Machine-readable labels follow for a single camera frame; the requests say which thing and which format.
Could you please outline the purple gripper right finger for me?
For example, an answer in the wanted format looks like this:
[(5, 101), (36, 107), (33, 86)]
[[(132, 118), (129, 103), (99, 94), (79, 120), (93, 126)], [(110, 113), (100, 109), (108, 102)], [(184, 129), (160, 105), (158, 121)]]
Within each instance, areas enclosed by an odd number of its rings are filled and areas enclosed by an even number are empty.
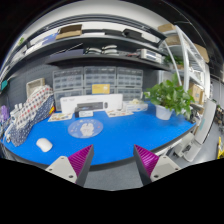
[(134, 146), (133, 155), (143, 185), (150, 184), (180, 170), (180, 167), (168, 156), (158, 156), (138, 145)]

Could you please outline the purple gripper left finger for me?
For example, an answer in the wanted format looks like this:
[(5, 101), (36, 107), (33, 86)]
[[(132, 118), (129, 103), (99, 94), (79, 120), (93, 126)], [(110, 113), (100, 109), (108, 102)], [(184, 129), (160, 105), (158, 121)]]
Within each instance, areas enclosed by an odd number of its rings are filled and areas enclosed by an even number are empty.
[(46, 168), (46, 171), (78, 186), (84, 186), (93, 156), (94, 147), (89, 145), (69, 157), (60, 156)]

